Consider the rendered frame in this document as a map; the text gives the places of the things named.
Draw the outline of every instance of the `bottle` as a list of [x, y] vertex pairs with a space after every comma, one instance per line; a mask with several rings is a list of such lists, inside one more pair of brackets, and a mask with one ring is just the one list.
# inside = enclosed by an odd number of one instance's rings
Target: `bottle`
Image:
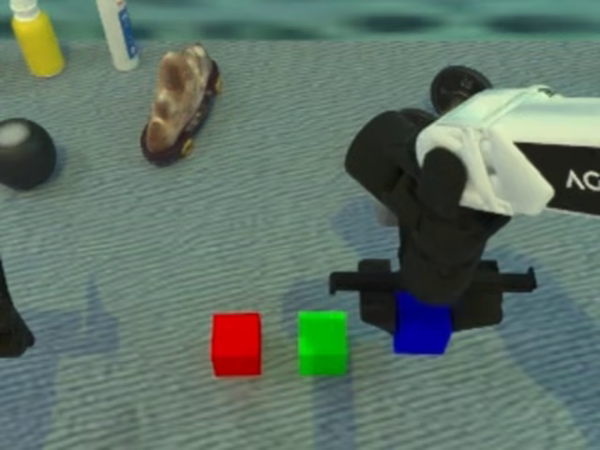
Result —
[[65, 68], [65, 57], [48, 15], [38, 0], [10, 0], [12, 31], [21, 47], [29, 71], [36, 77], [50, 78]]
[[96, 0], [96, 5], [114, 67], [121, 71], [133, 70], [140, 64], [140, 56], [127, 3], [125, 0]]

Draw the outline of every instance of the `yellow bottle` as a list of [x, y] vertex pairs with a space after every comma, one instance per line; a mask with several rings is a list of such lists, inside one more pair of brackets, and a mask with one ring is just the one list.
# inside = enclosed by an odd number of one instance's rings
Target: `yellow bottle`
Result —
[[29, 71], [49, 78], [65, 68], [65, 57], [48, 14], [39, 10], [38, 0], [10, 0], [12, 31], [21, 47]]

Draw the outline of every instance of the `gray table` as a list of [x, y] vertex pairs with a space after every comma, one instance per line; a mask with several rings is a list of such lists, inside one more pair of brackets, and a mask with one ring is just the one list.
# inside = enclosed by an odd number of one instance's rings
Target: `gray table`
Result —
[[[597, 221], [514, 221], [489, 253], [534, 264], [542, 287], [442, 358], [394, 356], [354, 296], [325, 289], [395, 252], [341, 165], [371, 116], [425, 105], [450, 63], [600, 96], [596, 44], [209, 43], [224, 94], [193, 157], [160, 170], [138, 140], [173, 47], [122, 74], [103, 43], [74, 45], [48, 81], [2, 53], [3, 117], [39, 121], [65, 158], [39, 191], [0, 189], [1, 255], [38, 341], [0, 360], [0, 448], [600, 448]], [[296, 312], [326, 308], [351, 315], [352, 375], [301, 378]], [[214, 380], [210, 316], [242, 309], [262, 313], [264, 375]]]

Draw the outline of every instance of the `blue label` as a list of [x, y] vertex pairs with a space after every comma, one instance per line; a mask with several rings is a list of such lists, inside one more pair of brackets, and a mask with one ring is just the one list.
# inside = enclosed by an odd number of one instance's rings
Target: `blue label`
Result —
[[119, 11], [119, 22], [121, 23], [121, 29], [123, 30], [127, 54], [130, 59], [133, 59], [138, 54], [138, 48], [135, 45], [135, 40], [133, 38], [133, 27], [131, 26], [131, 19], [129, 18], [127, 7], [122, 7]]

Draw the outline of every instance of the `black cylinder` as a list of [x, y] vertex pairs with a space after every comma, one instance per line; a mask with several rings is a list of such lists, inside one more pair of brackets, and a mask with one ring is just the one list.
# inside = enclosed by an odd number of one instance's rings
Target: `black cylinder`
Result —
[[56, 168], [56, 147], [48, 131], [23, 118], [0, 122], [0, 183], [29, 190], [50, 179]]

